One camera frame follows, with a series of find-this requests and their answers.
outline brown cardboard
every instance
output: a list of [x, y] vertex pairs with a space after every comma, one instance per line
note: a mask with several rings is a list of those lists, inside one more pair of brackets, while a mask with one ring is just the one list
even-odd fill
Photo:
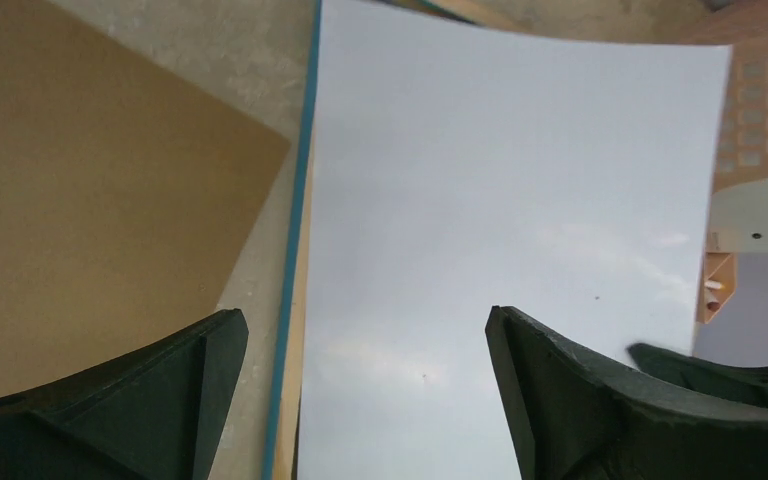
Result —
[[208, 315], [287, 148], [44, 0], [0, 0], [0, 396]]

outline white board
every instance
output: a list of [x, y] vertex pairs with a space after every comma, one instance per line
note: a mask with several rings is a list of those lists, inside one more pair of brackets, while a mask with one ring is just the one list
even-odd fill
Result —
[[299, 479], [519, 478], [495, 304], [689, 353], [728, 63], [325, 0]]

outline pegboard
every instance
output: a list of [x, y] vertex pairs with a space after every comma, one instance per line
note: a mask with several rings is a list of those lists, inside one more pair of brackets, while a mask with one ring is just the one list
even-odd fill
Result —
[[685, 43], [733, 44], [714, 191], [768, 178], [768, 0], [744, 0], [712, 15]]

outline wooden board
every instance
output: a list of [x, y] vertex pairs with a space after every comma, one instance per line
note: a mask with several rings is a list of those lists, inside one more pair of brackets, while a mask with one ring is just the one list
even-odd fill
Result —
[[[708, 310], [705, 306], [705, 293], [703, 288], [706, 280], [713, 280], [723, 285], [721, 290], [714, 291], [714, 297], [720, 302], [717, 311]], [[702, 285], [700, 286], [699, 302], [696, 307], [696, 322], [710, 323], [722, 307], [725, 306], [737, 289], [737, 256], [733, 253], [706, 253], [705, 263], [702, 268]]]
[[44, 0], [0, 1], [0, 396], [210, 314], [289, 147]]
[[392, 5], [413, 10], [417, 13], [424, 13], [434, 17], [447, 18], [449, 20], [458, 20], [458, 18], [448, 12], [443, 11], [439, 7], [432, 5], [431, 3], [424, 2], [423, 0], [392, 0]]
[[531, 33], [530, 25], [511, 20], [492, 8], [473, 0], [421, 0], [465, 22], [506, 32]]
[[298, 257], [293, 283], [293, 302], [290, 309], [290, 328], [287, 337], [287, 357], [284, 363], [284, 383], [278, 417], [278, 434], [275, 442], [275, 463], [272, 478], [292, 478], [296, 455], [296, 430], [299, 422], [299, 404], [302, 391], [304, 360], [305, 308], [307, 301], [307, 265], [310, 242], [310, 198], [313, 191], [313, 143], [307, 161], [304, 204], [299, 228]]

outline wooden shelf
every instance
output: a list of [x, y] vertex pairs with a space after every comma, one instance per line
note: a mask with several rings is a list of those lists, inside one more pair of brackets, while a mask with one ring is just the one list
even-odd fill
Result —
[[[714, 296], [720, 301], [720, 310], [712, 312], [705, 306], [705, 282], [714, 280], [723, 284], [722, 290], [715, 290]], [[734, 295], [737, 288], [737, 257], [733, 253], [705, 254], [705, 265], [702, 272], [702, 282], [699, 286], [699, 305], [696, 321], [710, 323], [722, 311], [726, 302]]]

